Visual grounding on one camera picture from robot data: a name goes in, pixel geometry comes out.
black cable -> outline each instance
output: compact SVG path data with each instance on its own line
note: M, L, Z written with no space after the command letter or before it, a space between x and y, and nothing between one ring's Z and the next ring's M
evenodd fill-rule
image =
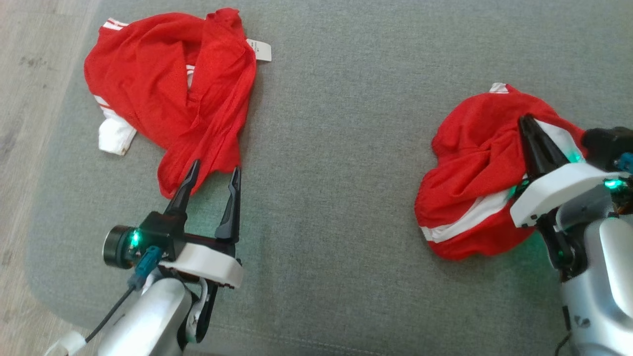
M570 331L556 346L556 350L554 351L554 356L558 356L560 349L565 346L565 344L569 341L569 338L572 337L572 332Z
M116 310L121 306L121 304L123 304L123 302L127 299L127 297L129 297L130 294L132 294L133 291L134 291L134 286L131 286L130 289L128 289L127 292L125 292L125 294L119 299L119 301L115 304L115 306L112 307L112 309L110 309L110 311L108 312L108 315L106 315L106 317L103 318L103 320L99 323L99 325L94 328L94 330L90 333L90 335L86 337L85 343L89 343L90 340L92 340L95 337L95 335L97 335L101 331L101 329L106 325L108 320L110 320L112 315L114 315Z

wooden floor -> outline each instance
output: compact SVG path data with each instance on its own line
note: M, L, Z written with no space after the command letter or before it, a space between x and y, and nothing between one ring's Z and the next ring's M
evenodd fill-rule
M23 261L46 143L99 2L0 1L0 356L43 355L68 330L89 333L31 296ZM95 355L95 341L80 355Z

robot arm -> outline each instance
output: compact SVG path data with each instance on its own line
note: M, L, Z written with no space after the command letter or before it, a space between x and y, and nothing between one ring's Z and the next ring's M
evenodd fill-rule
M235 244L239 241L241 172L235 168L222 221L215 238L209 238L184 231L198 170L196 160L164 213L151 212L139 227L116 226L106 237L106 264L136 268L128 285L140 290L155 268L159 276L151 286L146 283L139 300L103 338L99 356L181 355L188 343L204 338L218 288L240 287L244 270L235 258ZM159 257L147 263L147 256L156 251ZM198 283L202 292L193 293L185 283Z
M570 163L531 116L520 130L528 185L510 214L517 227L537 227L560 271L572 352L630 355L633 227L620 215L633 201L633 131L587 131L588 163Z

gray couch cushion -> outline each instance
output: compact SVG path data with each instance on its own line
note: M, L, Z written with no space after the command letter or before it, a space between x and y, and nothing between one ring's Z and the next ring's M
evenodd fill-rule
M543 355L565 334L556 272L538 238L494 258L448 262L413 214L437 126L496 81L584 128L630 123L630 3L592 0L104 1L108 17L199 16L235 6L273 47L258 65L243 153L243 287L218 295L198 350L231 355ZM102 120L77 66L37 192L26 268L54 313L94 327L129 271L106 267L115 224L163 208L163 151L137 137L97 150ZM228 176L191 200L212 234Z

white label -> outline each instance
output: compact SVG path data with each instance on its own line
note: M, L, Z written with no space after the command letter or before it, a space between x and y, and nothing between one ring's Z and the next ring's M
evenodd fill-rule
M267 62L273 60L273 52L269 44L256 41L254 39L246 39L246 42L248 42L248 44L253 48L253 51L255 51L256 60Z

